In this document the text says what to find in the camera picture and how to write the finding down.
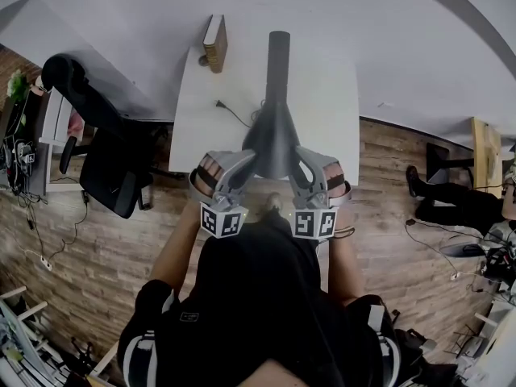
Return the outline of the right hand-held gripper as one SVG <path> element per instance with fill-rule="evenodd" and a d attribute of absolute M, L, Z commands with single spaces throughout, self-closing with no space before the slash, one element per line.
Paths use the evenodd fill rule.
<path fill-rule="evenodd" d="M 289 151 L 289 183 L 295 211 L 290 215 L 292 235 L 299 239 L 329 239 L 335 234 L 337 214 L 351 198 L 352 187 L 345 180 L 346 193 L 330 198 L 324 168 L 339 161 L 302 146 Z"/>

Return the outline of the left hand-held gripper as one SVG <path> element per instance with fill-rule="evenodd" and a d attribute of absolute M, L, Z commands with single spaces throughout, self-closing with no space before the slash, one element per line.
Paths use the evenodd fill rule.
<path fill-rule="evenodd" d="M 207 153 L 224 169 L 212 197 L 199 192 L 194 186 L 197 168 L 189 175 L 190 196 L 199 201 L 201 229 L 217 239 L 238 235 L 248 215 L 240 205 L 245 185 L 255 176 L 256 153 L 210 151 Z"/>

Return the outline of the person's right hand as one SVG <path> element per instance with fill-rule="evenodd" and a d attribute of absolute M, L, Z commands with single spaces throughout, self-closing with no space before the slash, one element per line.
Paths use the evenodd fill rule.
<path fill-rule="evenodd" d="M 330 198 L 338 198 L 346 193 L 347 187 L 343 170 L 338 162 L 327 165 L 324 168 L 327 179 L 327 190 Z"/>

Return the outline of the person's left hand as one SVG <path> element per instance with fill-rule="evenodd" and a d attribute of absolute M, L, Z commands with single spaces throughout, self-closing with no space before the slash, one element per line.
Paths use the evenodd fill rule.
<path fill-rule="evenodd" d="M 214 188 L 223 174 L 224 169 L 215 159 L 206 154 L 197 167 L 194 186 L 202 194 L 212 197 Z"/>

